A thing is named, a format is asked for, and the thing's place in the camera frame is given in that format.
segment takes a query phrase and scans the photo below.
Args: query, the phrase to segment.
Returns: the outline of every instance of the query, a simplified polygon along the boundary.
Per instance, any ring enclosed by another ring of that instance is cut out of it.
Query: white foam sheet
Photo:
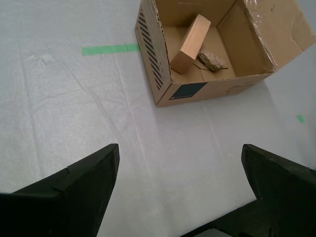
[[[315,1],[299,3],[315,29]],[[81,54],[136,43],[139,4],[1,1],[1,192],[118,143],[98,236],[174,237],[255,199],[245,143],[316,167],[315,46],[243,94],[156,108],[139,52]]]

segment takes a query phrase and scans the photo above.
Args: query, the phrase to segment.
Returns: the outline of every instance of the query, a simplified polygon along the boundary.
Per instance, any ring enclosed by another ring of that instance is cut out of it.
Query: rock
[[[214,72],[220,70],[226,64],[226,61],[224,59],[205,49],[201,49],[198,53],[198,56],[206,65],[206,67]]]

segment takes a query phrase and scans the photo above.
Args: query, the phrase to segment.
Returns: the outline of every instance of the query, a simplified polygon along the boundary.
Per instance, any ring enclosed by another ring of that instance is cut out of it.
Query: green tape strip
[[[298,121],[299,121],[301,124],[305,123],[305,119],[304,119],[303,115],[297,115],[297,119],[298,119]]]
[[[125,53],[139,51],[138,44],[118,44],[96,47],[84,47],[82,48],[82,54],[96,55],[96,54],[108,54],[108,53]]]

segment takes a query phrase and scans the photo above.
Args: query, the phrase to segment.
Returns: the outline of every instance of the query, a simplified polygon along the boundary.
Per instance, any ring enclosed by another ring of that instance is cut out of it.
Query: cardboard box
[[[211,21],[202,48],[227,69],[197,59],[180,75],[169,62],[197,14]],[[316,41],[296,0],[142,0],[135,33],[158,107],[241,93]]]

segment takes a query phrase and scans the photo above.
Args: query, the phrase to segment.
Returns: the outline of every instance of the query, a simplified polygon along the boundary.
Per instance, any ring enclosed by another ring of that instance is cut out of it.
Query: clear packing tape
[[[244,3],[246,5],[247,13],[249,14],[250,23],[252,24],[252,26],[255,30],[255,33],[256,33],[257,37],[259,38],[260,43],[261,43],[265,53],[267,54],[269,60],[271,61],[272,65],[273,65],[274,71],[276,71],[278,68],[278,65],[277,65],[276,61],[274,60],[272,53],[269,50],[269,47],[267,46],[267,44],[265,44],[265,42],[260,34],[260,25],[263,24],[263,22],[265,21],[265,16],[262,16],[259,14],[259,11],[258,11],[259,1],[262,1],[262,0],[244,0]]]

